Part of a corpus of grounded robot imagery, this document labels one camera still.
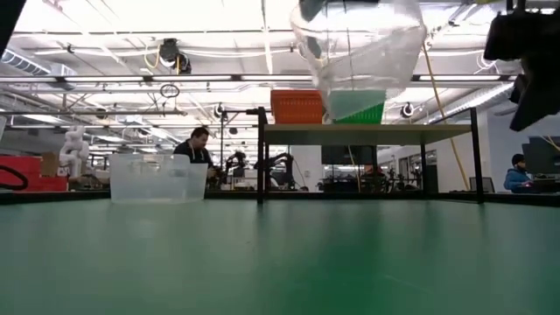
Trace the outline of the black computer monitor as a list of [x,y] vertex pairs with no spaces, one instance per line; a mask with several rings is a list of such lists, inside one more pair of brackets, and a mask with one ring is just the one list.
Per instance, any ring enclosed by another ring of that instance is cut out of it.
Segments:
[[529,173],[560,175],[560,136],[531,136],[521,148]]

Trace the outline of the black wall screen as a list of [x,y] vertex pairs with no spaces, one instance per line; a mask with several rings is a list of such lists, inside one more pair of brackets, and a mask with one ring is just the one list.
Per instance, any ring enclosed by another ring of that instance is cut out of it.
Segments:
[[323,165],[372,165],[376,160],[375,146],[322,146],[321,163]]

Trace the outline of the person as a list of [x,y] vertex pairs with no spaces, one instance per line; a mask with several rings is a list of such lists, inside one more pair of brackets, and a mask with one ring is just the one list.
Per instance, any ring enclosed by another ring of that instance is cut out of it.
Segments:
[[208,138],[209,131],[206,128],[195,128],[191,136],[173,151],[174,155],[188,156],[187,187],[190,193],[200,196],[206,192],[207,180],[215,175],[214,163],[206,148]]
[[520,153],[514,154],[511,164],[504,179],[504,188],[511,193],[529,192],[533,188],[533,181],[528,176],[525,157]]

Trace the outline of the grey ceiling air duct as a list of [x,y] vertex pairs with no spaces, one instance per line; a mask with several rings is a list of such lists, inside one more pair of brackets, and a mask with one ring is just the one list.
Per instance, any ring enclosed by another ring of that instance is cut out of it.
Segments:
[[0,73],[0,84],[46,84],[66,91],[76,88],[75,83],[67,80],[67,76],[77,74],[71,67],[62,63],[34,59],[14,47],[3,50],[0,67],[3,66],[7,66],[11,70],[18,70],[23,74],[6,76]]

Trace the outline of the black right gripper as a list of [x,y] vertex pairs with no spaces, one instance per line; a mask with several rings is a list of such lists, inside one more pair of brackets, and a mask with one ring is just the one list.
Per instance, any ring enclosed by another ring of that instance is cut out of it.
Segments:
[[[492,20],[483,58],[518,60],[560,51],[560,0],[551,12],[528,9],[527,0],[505,0],[506,9]],[[560,60],[523,60],[509,100],[517,110],[509,128],[522,131],[560,112]]]

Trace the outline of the black metal table frame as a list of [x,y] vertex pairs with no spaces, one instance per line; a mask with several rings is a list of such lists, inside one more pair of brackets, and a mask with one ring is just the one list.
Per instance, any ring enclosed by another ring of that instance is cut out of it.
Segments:
[[[84,192],[4,192],[0,193],[0,206],[109,199],[109,191]],[[399,192],[399,193],[357,193],[357,192],[267,192],[263,200],[452,200],[465,202],[490,202],[538,207],[560,207],[560,194],[509,194],[484,193],[479,199],[475,192]]]

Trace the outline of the wooden shelf with black legs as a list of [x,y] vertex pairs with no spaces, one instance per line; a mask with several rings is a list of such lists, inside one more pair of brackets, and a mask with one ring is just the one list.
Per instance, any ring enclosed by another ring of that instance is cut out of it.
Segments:
[[476,180],[476,191],[482,199],[483,176],[480,161],[480,140],[478,117],[475,108],[469,108],[470,125],[449,124],[272,124],[269,125],[263,108],[251,110],[258,116],[257,138],[257,188],[256,202],[261,205],[264,194],[269,192],[270,171],[266,159],[269,146],[287,145],[415,145],[421,149],[421,159],[425,159],[427,144],[451,139],[470,132],[472,134],[472,154]]

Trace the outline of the black horizontal pipe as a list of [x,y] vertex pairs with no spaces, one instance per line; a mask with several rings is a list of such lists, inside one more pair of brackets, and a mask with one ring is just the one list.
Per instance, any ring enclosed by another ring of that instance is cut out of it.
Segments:
[[144,111],[46,111],[46,112],[32,112],[32,111],[5,111],[0,110],[0,115],[2,116],[28,116],[28,115],[40,115],[40,116],[187,116],[188,113],[180,110],[169,110],[169,111],[154,111],[154,110],[144,110]]

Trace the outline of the green table mat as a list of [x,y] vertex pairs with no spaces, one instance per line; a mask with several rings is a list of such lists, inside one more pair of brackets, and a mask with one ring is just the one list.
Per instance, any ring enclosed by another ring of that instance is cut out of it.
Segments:
[[560,315],[560,208],[0,206],[0,315]]

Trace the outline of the red barrier panel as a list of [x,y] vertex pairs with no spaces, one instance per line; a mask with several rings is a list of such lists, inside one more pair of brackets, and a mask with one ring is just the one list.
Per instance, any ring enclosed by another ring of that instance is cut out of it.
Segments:
[[24,192],[66,192],[67,179],[47,177],[41,174],[40,157],[0,156],[0,165],[12,168],[27,178],[28,186]]

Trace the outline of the brown cardboard box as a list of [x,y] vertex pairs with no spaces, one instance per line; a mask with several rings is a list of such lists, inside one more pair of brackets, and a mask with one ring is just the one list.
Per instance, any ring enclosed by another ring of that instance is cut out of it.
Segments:
[[57,153],[45,152],[41,154],[40,174],[42,177],[57,177],[59,167],[60,161]]

